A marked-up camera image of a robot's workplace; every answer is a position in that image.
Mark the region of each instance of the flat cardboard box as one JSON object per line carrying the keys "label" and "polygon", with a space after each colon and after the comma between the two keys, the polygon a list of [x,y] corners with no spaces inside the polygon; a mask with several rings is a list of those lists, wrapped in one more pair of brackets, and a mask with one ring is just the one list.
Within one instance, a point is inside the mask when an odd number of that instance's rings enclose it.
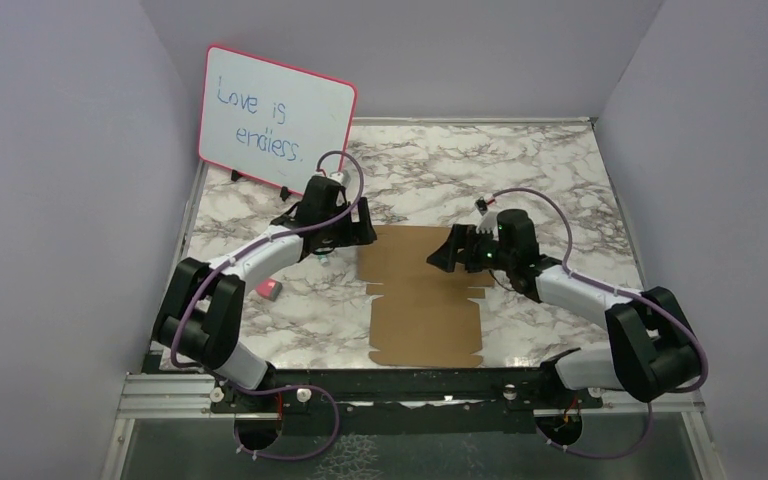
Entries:
{"label": "flat cardboard box", "polygon": [[358,277],[370,284],[369,358],[380,365],[477,367],[481,314],[471,299],[493,286],[486,272],[446,273],[426,263],[449,236],[446,227],[381,225],[358,252]]}

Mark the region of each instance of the marble surface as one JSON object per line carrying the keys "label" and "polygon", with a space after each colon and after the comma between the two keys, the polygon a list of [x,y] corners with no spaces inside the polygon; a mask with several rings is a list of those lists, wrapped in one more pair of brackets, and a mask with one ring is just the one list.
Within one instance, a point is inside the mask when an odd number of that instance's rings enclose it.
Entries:
{"label": "marble surface", "polygon": [[[477,223],[478,196],[530,186],[552,197],[569,217],[574,269],[640,287],[588,125],[354,126],[348,150],[364,169],[374,224]],[[526,209],[542,251],[560,258],[566,235],[551,207],[525,194],[501,197],[498,204]],[[236,249],[289,205],[272,187],[233,183],[227,171],[211,167],[187,255],[207,261]],[[379,367],[368,357],[372,297],[355,278],[356,251],[341,249],[329,259],[323,265],[308,258],[275,275],[284,290],[274,303],[254,294],[247,298],[240,338],[254,353],[284,368]],[[483,366],[533,366],[607,339],[581,318],[499,286],[475,301],[481,305]],[[168,350],[162,365],[171,368]]]}

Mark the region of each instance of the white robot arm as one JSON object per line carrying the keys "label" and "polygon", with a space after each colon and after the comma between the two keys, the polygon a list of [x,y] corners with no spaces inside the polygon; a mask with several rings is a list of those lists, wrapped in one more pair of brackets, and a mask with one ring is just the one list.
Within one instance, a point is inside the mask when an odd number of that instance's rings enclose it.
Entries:
{"label": "white robot arm", "polygon": [[484,214],[481,223],[452,226],[428,263],[446,272],[457,263],[467,272],[504,271],[516,292],[607,330],[609,346],[569,351],[544,362],[565,388],[625,390],[649,402],[697,376],[697,384],[704,380],[703,354],[672,292],[618,288],[573,272],[540,253],[534,223],[524,210],[489,212],[483,199],[476,205]]}
{"label": "white robot arm", "polygon": [[[178,264],[152,330],[153,340],[173,350],[173,363],[180,352],[245,389],[261,384],[269,364],[237,340],[246,295],[311,253],[367,245],[376,239],[366,198],[356,202],[358,221],[343,214],[349,208],[346,180],[343,173],[329,178],[314,175],[302,199],[246,245],[210,263],[187,258]],[[338,221],[322,226],[341,214]],[[200,289],[198,300],[210,297],[206,311],[190,305]]]}

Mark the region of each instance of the cable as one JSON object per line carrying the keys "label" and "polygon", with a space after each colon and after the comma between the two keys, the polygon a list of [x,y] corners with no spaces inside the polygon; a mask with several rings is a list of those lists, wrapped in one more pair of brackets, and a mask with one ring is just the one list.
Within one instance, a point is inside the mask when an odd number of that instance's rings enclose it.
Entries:
{"label": "cable", "polygon": [[546,436],[545,433],[543,433],[543,430],[537,429],[537,433],[540,434],[543,438],[546,439],[546,444],[550,445],[564,453],[568,453],[570,455],[574,455],[576,457],[581,458],[588,458],[590,460],[616,460],[618,458],[627,457],[634,452],[640,450],[640,447],[643,446],[643,444],[646,443],[646,440],[649,438],[649,432],[652,431],[652,425],[655,423],[655,415],[652,414],[652,404],[647,403],[646,404],[647,409],[647,415],[646,415],[646,425],[643,427],[643,433],[640,434],[640,438],[637,440],[637,442],[634,443],[631,447],[628,449],[619,452],[619,453],[588,453],[588,452],[582,452],[581,450],[575,450],[573,448],[569,448],[567,445],[559,445],[552,440],[549,439],[549,437]]}
{"label": "cable", "polygon": [[281,387],[281,388],[273,388],[271,390],[249,390],[247,388],[243,388],[239,385],[237,385],[234,382],[228,382],[229,385],[233,386],[240,392],[246,394],[246,395],[253,395],[253,396],[269,396],[269,395],[275,395],[280,394],[284,392],[290,392],[294,390],[298,390],[300,388],[307,388],[315,392],[321,393],[328,402],[331,403],[331,407],[334,409],[334,429],[331,430],[331,436],[328,437],[328,440],[319,448],[316,450],[313,450],[311,452],[305,453],[303,455],[276,455],[274,453],[268,453],[268,452],[260,452],[257,450],[249,450],[243,445],[243,441],[240,440],[240,434],[237,431],[236,428],[234,428],[234,440],[237,442],[237,451],[238,452],[246,452],[252,455],[252,458],[262,457],[262,458],[268,458],[270,460],[283,460],[287,462],[298,462],[301,460],[307,460],[309,458],[313,458],[320,453],[324,452],[328,449],[331,445],[334,444],[334,442],[337,440],[337,435],[340,433],[340,408],[337,406],[337,401],[334,400],[334,397],[331,396],[330,393],[328,393],[325,389],[321,387],[317,387],[316,385],[291,385],[288,387]]}
{"label": "cable", "polygon": [[[331,150],[330,152],[326,152],[324,155],[319,157],[319,161],[316,162],[316,169],[317,171],[320,170],[320,166],[322,165],[322,161],[326,158],[330,157],[331,155],[344,155],[346,158],[351,160],[352,164],[354,164],[355,168],[358,171],[358,193],[355,197],[355,200],[349,205],[349,208],[343,210],[339,214],[337,214],[333,218],[329,218],[328,220],[317,223],[316,225],[309,225],[307,227],[301,227],[294,230],[287,230],[284,232],[276,233],[271,237],[271,240],[277,240],[279,238],[283,237],[289,237],[290,235],[298,235],[300,233],[307,233],[313,230],[319,230],[320,228],[327,227],[329,225],[333,225],[337,222],[339,222],[343,217],[346,215],[350,215],[352,213],[352,210],[357,208],[357,204],[360,201],[361,197],[363,196],[363,170],[360,168],[360,164],[355,159],[355,157],[351,156],[347,152],[343,152],[341,150]],[[237,260],[243,258],[244,256],[248,255],[249,252],[260,248],[262,245],[268,243],[271,241],[268,237],[263,237],[259,240],[256,240],[252,243],[250,243],[246,248],[240,250],[237,252],[236,255],[234,255],[233,258],[236,262]],[[178,367],[178,368],[189,368],[189,367],[201,367],[196,362],[181,362],[178,360],[178,347],[181,345],[181,337],[184,333],[184,327],[186,327],[187,322],[190,321],[190,317],[193,314],[193,310],[196,308],[196,303],[198,303],[199,299],[202,298],[204,295],[204,291],[207,290],[207,286],[210,285],[211,282],[213,282],[213,279],[217,277],[223,270],[228,268],[231,265],[231,259],[227,259],[219,266],[213,269],[208,275],[207,278],[204,279],[203,282],[201,282],[201,285],[199,285],[198,289],[196,290],[196,293],[193,295],[193,298],[190,300],[190,303],[187,305],[187,309],[184,311],[184,315],[181,317],[181,321],[178,323],[178,329],[175,330],[175,336],[172,338],[172,345],[170,347],[170,350],[172,352],[172,365]]]}
{"label": "cable", "polygon": [[493,280],[495,280],[495,281],[496,281],[496,285],[498,285],[498,286],[500,286],[500,287],[504,288],[505,290],[507,290],[507,291],[509,291],[509,292],[515,292],[515,291],[516,291],[516,290],[514,290],[513,288],[508,288],[508,287],[506,287],[506,286],[502,285],[502,282],[500,282],[500,281],[499,281],[499,279],[498,279],[498,278],[496,278],[496,273],[495,273],[495,272],[493,272],[493,270],[488,270],[488,271],[490,272],[490,276],[491,276],[491,277],[493,277]]}
{"label": "cable", "polygon": [[[231,257],[231,258],[234,259],[234,262],[236,262],[240,258],[243,258],[249,252],[255,250],[256,248],[261,247],[262,245],[264,245],[264,244],[266,244],[266,243],[268,243],[268,242],[270,242],[272,240],[277,240],[277,239],[282,238],[282,237],[288,237],[290,235],[298,235],[298,234],[301,234],[301,233],[307,233],[307,232],[310,232],[310,231],[313,231],[313,230],[318,230],[320,228],[325,228],[327,226],[330,226],[330,225],[333,225],[333,224],[339,222],[340,220],[342,220],[347,215],[351,215],[352,210],[355,210],[357,208],[358,202],[360,202],[361,197],[363,197],[363,170],[360,168],[360,163],[358,163],[358,161],[355,159],[355,157],[353,157],[349,153],[341,151],[341,150],[331,150],[331,151],[326,152],[325,154],[323,154],[319,158],[319,161],[316,162],[316,171],[321,171],[320,167],[322,166],[323,160],[325,160],[326,158],[330,157],[331,155],[343,155],[343,156],[345,156],[346,158],[348,158],[352,162],[352,164],[355,166],[355,168],[358,171],[358,193],[357,193],[357,196],[355,197],[354,201],[349,205],[349,207],[347,209],[343,210],[342,212],[340,212],[339,214],[337,214],[336,216],[334,216],[333,218],[329,218],[328,220],[326,220],[324,222],[321,222],[321,223],[317,223],[316,225],[309,225],[309,226],[306,226],[306,227],[296,228],[296,229],[293,229],[293,230],[287,230],[287,231],[284,231],[284,232],[276,233],[271,238],[264,237],[264,238],[261,238],[259,240],[256,240],[256,241],[252,242],[251,244],[249,244],[246,248],[243,248],[242,250],[237,252],[233,257]],[[207,286],[210,285],[210,283],[213,281],[213,279],[215,279],[217,275],[219,275],[223,270],[228,268],[230,265],[231,265],[231,259],[229,258],[229,259],[225,260],[224,262],[222,262],[221,264],[219,264],[219,266],[214,268],[207,275],[207,278],[205,278],[204,281],[201,282],[201,284],[199,285],[198,289],[196,290],[196,293],[193,295],[193,298],[190,300],[190,303],[187,305],[187,309],[184,311],[184,315],[181,316],[181,320],[178,323],[178,329],[175,330],[175,336],[173,337],[172,345],[169,348],[171,353],[172,353],[172,355],[171,355],[171,357],[172,357],[172,364],[175,365],[176,367],[178,367],[178,368],[201,367],[201,365],[199,365],[196,362],[181,362],[181,361],[179,361],[178,360],[178,347],[181,344],[181,337],[183,336],[184,328],[186,327],[187,322],[190,321],[190,317],[193,314],[193,310],[196,307],[196,303],[198,303],[199,299],[202,298],[202,296],[204,295],[205,290],[207,290]],[[231,381],[229,381],[228,383],[229,383],[229,385],[233,386],[234,388],[236,388],[241,393],[246,394],[246,395],[254,395],[254,396],[275,395],[275,394],[278,394],[278,393],[283,393],[283,392],[288,392],[288,391],[295,391],[295,390],[298,390],[300,388],[307,388],[307,389],[319,392],[322,395],[324,395],[325,398],[328,399],[329,402],[331,402],[331,406],[334,408],[334,430],[331,432],[331,436],[328,438],[328,441],[326,441],[324,445],[322,445],[321,447],[317,448],[316,450],[314,450],[314,451],[312,451],[310,453],[304,454],[304,455],[283,456],[283,455],[275,455],[275,454],[270,454],[270,453],[261,453],[261,454],[259,454],[261,457],[263,457],[263,458],[270,458],[270,459],[273,459],[273,460],[287,460],[287,461],[306,460],[308,458],[314,457],[314,456],[319,455],[320,453],[324,452],[325,450],[328,449],[328,447],[330,447],[337,440],[337,435],[338,435],[338,433],[340,431],[340,410],[339,410],[339,407],[337,406],[337,401],[334,400],[334,397],[332,397],[331,394],[328,393],[326,390],[324,390],[324,389],[322,389],[320,387],[317,387],[316,385],[290,385],[290,386],[287,386],[287,387],[274,388],[274,389],[271,389],[271,390],[257,391],[257,390],[249,390],[249,389],[243,388],[242,386],[237,385],[236,383],[231,382]],[[240,441],[240,437],[239,437],[239,435],[237,433],[237,429],[236,428],[234,429],[234,438],[237,439],[238,448],[240,449],[240,451],[245,451],[246,453],[251,453],[253,458],[257,458],[257,456],[258,456],[257,452],[248,450],[245,446],[243,446],[242,441]]]}
{"label": "cable", "polygon": [[275,413],[278,414],[278,426],[281,426],[281,420],[284,419],[284,395],[278,394],[278,408],[275,409]]}
{"label": "cable", "polygon": [[572,403],[570,403],[569,407],[564,409],[564,424],[569,423],[569,415],[567,415],[567,413],[572,409],[572,407],[578,407],[578,415],[581,416],[581,404],[578,403],[578,393],[573,395]]}
{"label": "cable", "polygon": [[582,281],[590,286],[596,287],[600,290],[604,290],[608,293],[614,293],[616,291],[616,294],[622,297],[630,298],[632,300],[637,300],[638,302],[646,305],[647,307],[651,308],[655,312],[657,312],[662,317],[666,318],[668,322],[672,323],[674,327],[676,327],[682,334],[684,334],[688,340],[690,340],[690,344],[693,346],[693,349],[696,351],[696,354],[699,356],[699,378],[697,378],[696,382],[692,385],[689,385],[687,387],[679,387],[675,390],[672,390],[670,393],[687,393],[687,392],[693,392],[696,390],[699,390],[699,388],[702,387],[702,385],[705,383],[706,380],[708,380],[708,355],[705,354],[705,350],[702,348],[702,345],[699,343],[699,340],[696,338],[696,335],[693,334],[693,332],[690,331],[687,327],[684,326],[683,323],[679,322],[677,318],[675,318],[671,313],[667,312],[660,306],[656,305],[651,300],[642,297],[641,295],[631,292],[622,288],[614,288],[613,285],[608,285],[607,283],[600,282],[599,280],[595,280],[593,278],[584,276],[578,272],[573,271],[569,265],[569,257],[572,255],[572,227],[570,227],[569,219],[567,219],[567,216],[564,215],[564,212],[561,210],[561,207],[558,206],[557,203],[555,203],[551,198],[549,198],[546,194],[539,192],[537,190],[533,190],[528,187],[513,187],[513,188],[506,188],[504,190],[500,190],[493,194],[493,197],[498,197],[499,195],[504,195],[506,193],[511,192],[524,192],[524,193],[530,193],[532,195],[536,195],[543,200],[545,200],[549,205],[552,206],[553,209],[555,209],[556,212],[558,212],[558,215],[561,217],[561,220],[564,222],[564,227],[567,230],[567,249],[566,252],[564,252],[564,258],[561,260],[561,266],[563,267],[564,271],[569,274],[570,277],[575,278],[576,280]]}
{"label": "cable", "polygon": [[[563,210],[561,210],[561,207],[559,207],[557,203],[555,203],[551,198],[549,198],[548,195],[528,187],[513,187],[513,188],[506,188],[504,190],[499,190],[498,192],[494,193],[493,198],[491,198],[490,202],[488,203],[493,203],[493,201],[495,201],[495,197],[504,195],[506,193],[511,193],[511,192],[523,192],[531,195],[536,195],[542,198],[543,200],[545,200],[546,203],[548,203],[555,210],[555,212],[558,213],[558,216],[561,217],[561,220],[564,222],[564,227],[567,230],[567,249],[564,252],[563,259],[561,260],[561,266],[570,277],[575,278],[576,280],[579,280],[581,282],[584,282],[590,286],[596,287],[600,290],[604,290],[609,293],[616,292],[617,295],[620,295],[626,298],[631,298],[633,300],[637,300],[638,302],[646,305],[647,307],[657,312],[662,317],[666,318],[668,322],[672,323],[673,326],[675,326],[682,334],[684,334],[690,340],[690,344],[693,345],[693,349],[696,351],[696,354],[699,356],[699,378],[697,378],[696,382],[693,383],[692,385],[689,385],[687,387],[676,388],[675,390],[672,390],[671,393],[687,393],[687,392],[698,390],[700,387],[702,387],[705,381],[708,380],[708,356],[705,354],[705,350],[702,348],[702,345],[699,343],[699,340],[697,340],[693,332],[691,332],[690,329],[685,327],[684,324],[679,322],[678,319],[675,318],[672,314],[670,314],[660,306],[656,305],[654,302],[638,295],[637,293],[634,293],[625,289],[621,289],[621,288],[614,288],[612,285],[608,285],[607,283],[600,282],[599,280],[586,277],[584,275],[579,274],[578,272],[573,271],[568,265],[569,257],[570,255],[572,255],[572,227],[570,226],[569,219],[567,218],[566,215],[564,215]],[[648,410],[648,418],[646,420],[646,427],[644,428],[643,434],[640,436],[640,439],[634,445],[629,447],[627,450],[616,453],[616,454],[603,455],[603,454],[587,453],[587,452],[571,449],[571,448],[568,448],[567,446],[558,445],[557,443],[549,440],[549,438],[546,437],[546,435],[542,431],[540,431],[540,429],[537,429],[537,431],[546,438],[546,441],[549,445],[557,449],[563,450],[564,453],[569,453],[577,457],[589,458],[589,459],[595,459],[595,460],[613,460],[617,458],[622,458],[622,457],[631,455],[634,452],[636,452],[638,449],[640,449],[640,447],[643,446],[643,444],[646,442],[646,439],[649,436],[649,432],[652,430],[652,423],[654,422],[654,416],[652,414],[652,404],[647,403],[646,405]]]}

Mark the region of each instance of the black mounting plate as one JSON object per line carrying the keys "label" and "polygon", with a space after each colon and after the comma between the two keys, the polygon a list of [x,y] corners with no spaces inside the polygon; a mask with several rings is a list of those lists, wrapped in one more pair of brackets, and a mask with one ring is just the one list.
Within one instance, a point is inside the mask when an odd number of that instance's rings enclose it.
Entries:
{"label": "black mounting plate", "polygon": [[[339,403],[344,434],[534,433],[536,409],[564,409],[575,395],[582,409],[602,406],[586,390],[558,388],[556,379],[543,368],[276,370],[270,383],[276,387],[316,385],[328,391]],[[278,410],[276,397],[244,396],[227,386],[223,390],[225,397],[212,404],[213,413]],[[511,396],[512,392],[515,398],[505,398],[505,393]],[[441,405],[444,400],[463,403]],[[439,403],[420,406],[425,402]],[[282,403],[286,420],[282,435],[328,435],[333,428],[332,406],[316,392],[306,402],[299,401],[295,392],[287,392]],[[274,419],[268,422],[274,425]]]}

